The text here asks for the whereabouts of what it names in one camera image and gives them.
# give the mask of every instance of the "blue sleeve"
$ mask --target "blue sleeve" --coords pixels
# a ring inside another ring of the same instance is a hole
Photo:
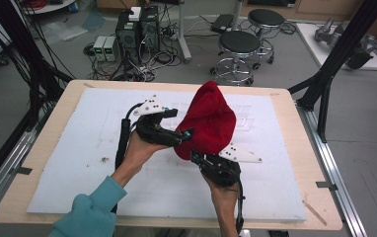
[[[107,176],[89,196],[74,198],[72,209],[54,223],[49,237],[112,237],[116,215],[112,208],[126,191],[112,177]]]

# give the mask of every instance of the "red cloth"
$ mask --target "red cloth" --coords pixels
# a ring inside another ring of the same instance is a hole
[[[195,93],[188,113],[176,131],[194,128],[191,140],[174,149],[180,158],[190,159],[193,150],[199,154],[217,154],[232,139],[236,123],[234,112],[214,81],[208,81]]]

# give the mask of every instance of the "human hand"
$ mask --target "human hand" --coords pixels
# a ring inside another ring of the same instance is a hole
[[[222,237],[237,237],[238,232],[235,225],[235,205],[238,198],[238,186],[220,187],[203,176],[210,187],[212,202],[219,221]]]
[[[121,165],[114,171],[112,178],[124,187],[136,175],[142,165],[157,151],[168,148],[165,145],[153,144],[140,138],[136,131],[130,134],[127,150]]]

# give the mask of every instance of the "rolling stool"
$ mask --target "rolling stool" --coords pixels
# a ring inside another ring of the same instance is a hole
[[[261,59],[264,55],[271,53],[271,57],[267,62],[272,63],[274,61],[274,47],[268,40],[264,39],[264,34],[266,31],[279,28],[280,25],[284,23],[284,18],[280,14],[268,9],[256,9],[248,14],[248,21],[251,25],[259,28],[259,31],[256,32],[256,36],[261,43],[260,50],[257,53],[260,57],[259,61],[253,64],[253,68],[257,70],[260,68]],[[265,42],[269,44],[270,47],[264,47]]]
[[[257,54],[260,41],[252,34],[233,31],[220,36],[219,47],[219,55],[227,52],[232,57],[223,58],[210,69],[211,74],[216,74],[215,81],[220,78],[238,86],[241,82],[252,85],[254,76],[251,67],[242,59]]]

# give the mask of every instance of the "wooden table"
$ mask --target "wooden table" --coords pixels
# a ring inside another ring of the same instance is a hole
[[[27,208],[38,186],[45,163],[86,88],[195,92],[199,87],[200,85],[89,80],[70,82],[23,164],[23,167],[31,168],[33,171],[29,175],[18,174],[0,202],[0,223],[52,224],[61,216],[59,214],[31,214],[27,213]],[[316,182],[324,181],[325,178],[289,92],[285,89],[229,86],[221,86],[220,90],[223,94],[246,94],[271,98],[308,217],[304,222],[246,221],[244,227],[281,230],[341,229],[342,222],[330,191],[320,189],[316,185]],[[218,227],[216,220],[194,218],[121,217],[116,224],[175,228]]]

